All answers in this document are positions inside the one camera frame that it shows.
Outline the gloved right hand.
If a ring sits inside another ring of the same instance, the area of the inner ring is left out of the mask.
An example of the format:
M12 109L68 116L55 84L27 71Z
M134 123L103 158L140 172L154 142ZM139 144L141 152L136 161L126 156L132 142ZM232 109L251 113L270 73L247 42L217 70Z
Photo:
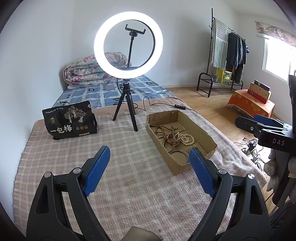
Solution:
M280 177L278 175L278 167L279 164L276 160L276 152L274 149L271 149L271 152L268 156L269 161L264 164L264 171L267 173L267 175L270 177L268 184L267 184L267 192L273 190L276 191L279 184L280 184ZM287 164L288 171L290 172L289 177L291 177L290 180L294 181L294 184L292 186L292 189L288 195L289 199L292 201L293 204L295 204L295 156L292 156Z

